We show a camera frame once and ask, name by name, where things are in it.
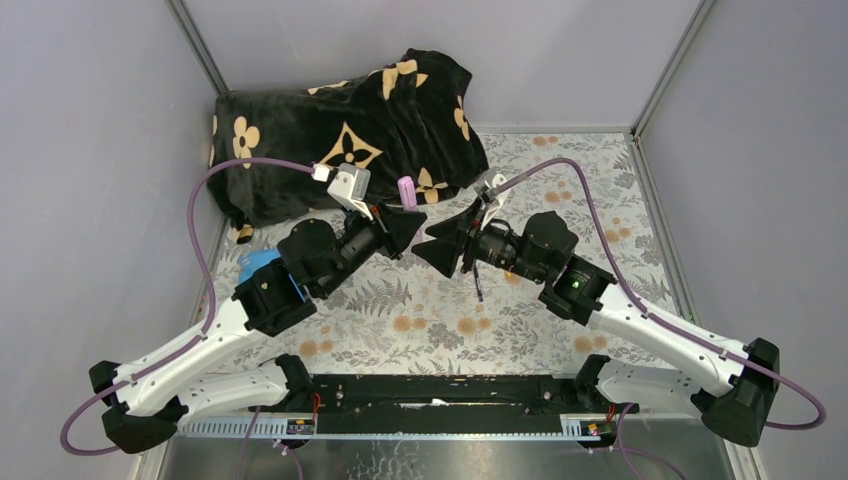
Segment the pink highlighter pen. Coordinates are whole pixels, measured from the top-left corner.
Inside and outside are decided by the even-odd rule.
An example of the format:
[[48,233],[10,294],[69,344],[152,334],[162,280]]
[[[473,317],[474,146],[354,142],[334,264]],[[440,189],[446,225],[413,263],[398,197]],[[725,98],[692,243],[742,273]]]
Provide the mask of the pink highlighter pen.
[[416,212],[418,210],[418,201],[416,186],[412,178],[410,176],[403,176],[397,180],[396,186],[403,210]]

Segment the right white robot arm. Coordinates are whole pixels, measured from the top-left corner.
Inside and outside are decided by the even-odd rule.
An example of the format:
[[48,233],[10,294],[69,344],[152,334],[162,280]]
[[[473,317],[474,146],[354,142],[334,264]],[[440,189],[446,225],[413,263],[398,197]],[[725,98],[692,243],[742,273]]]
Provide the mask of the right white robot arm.
[[698,418],[717,436],[759,445],[778,391],[780,350],[707,331],[655,305],[637,304],[613,274],[575,254],[578,237],[554,211],[537,213],[515,233],[481,201],[426,229],[415,255],[446,277],[482,261],[542,285],[539,301],[555,316],[603,330],[651,352],[667,367],[628,366],[594,356],[579,371],[575,402],[597,412],[639,404]]

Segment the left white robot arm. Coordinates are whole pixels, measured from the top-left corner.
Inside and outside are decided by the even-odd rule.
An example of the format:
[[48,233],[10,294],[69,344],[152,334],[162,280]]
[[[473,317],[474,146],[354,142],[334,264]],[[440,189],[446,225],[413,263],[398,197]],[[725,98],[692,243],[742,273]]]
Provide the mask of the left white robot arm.
[[241,373],[210,370],[314,315],[316,300],[327,299],[374,254],[401,257],[426,219],[420,211],[379,204],[367,217],[349,213],[340,234],[324,220],[296,224],[278,243],[278,257],[240,283],[210,324],[134,362],[101,361],[90,369],[92,387],[107,406],[101,416],[107,438],[134,454],[167,441],[193,419],[253,406],[304,407],[313,384],[296,355]]

